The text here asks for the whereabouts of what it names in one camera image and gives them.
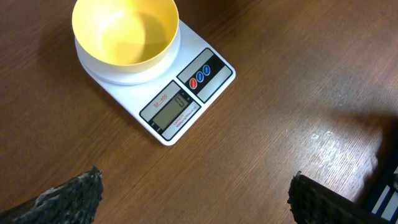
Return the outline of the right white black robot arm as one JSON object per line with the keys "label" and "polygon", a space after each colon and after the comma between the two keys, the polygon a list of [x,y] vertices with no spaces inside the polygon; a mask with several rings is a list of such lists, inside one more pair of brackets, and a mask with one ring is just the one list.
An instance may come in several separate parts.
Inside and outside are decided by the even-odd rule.
{"label": "right white black robot arm", "polygon": [[365,223],[397,223],[397,120],[385,125],[376,167],[366,177],[361,208]]}

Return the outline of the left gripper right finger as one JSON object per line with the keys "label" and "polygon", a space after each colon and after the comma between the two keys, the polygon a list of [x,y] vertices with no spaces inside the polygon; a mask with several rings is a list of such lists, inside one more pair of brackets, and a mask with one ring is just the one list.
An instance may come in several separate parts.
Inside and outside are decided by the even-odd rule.
{"label": "left gripper right finger", "polygon": [[290,183],[290,211],[298,224],[383,224],[385,219],[297,172]]}

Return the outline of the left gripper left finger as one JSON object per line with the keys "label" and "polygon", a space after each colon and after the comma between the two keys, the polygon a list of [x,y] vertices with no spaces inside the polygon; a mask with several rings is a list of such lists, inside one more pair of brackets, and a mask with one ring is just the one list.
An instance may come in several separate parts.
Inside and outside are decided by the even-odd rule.
{"label": "left gripper left finger", "polygon": [[103,171],[94,166],[36,198],[2,212],[1,223],[93,223],[103,191]]}

